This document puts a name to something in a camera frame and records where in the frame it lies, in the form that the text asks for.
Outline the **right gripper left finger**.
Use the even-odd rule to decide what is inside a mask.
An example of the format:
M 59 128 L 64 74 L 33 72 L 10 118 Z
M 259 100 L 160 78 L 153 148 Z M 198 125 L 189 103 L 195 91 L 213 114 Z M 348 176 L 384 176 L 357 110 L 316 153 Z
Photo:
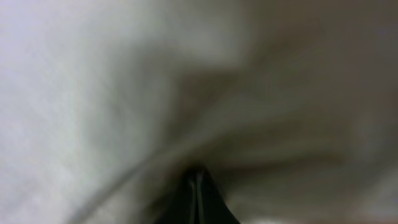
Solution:
M 155 224 L 197 223 L 197 171 L 187 170 L 181 177 L 170 205 Z

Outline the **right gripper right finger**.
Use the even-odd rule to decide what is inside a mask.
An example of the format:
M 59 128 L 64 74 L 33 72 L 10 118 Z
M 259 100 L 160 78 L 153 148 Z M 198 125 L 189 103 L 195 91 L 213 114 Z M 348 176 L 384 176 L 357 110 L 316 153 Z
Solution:
M 208 170 L 200 168 L 196 174 L 197 223 L 240 224 L 231 213 Z

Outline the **khaki shorts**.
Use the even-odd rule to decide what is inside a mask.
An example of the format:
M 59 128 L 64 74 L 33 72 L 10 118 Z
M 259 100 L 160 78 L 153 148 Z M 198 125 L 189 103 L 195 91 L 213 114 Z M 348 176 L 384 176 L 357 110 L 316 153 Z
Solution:
M 2 1 L 1 222 L 397 222 L 396 1 Z

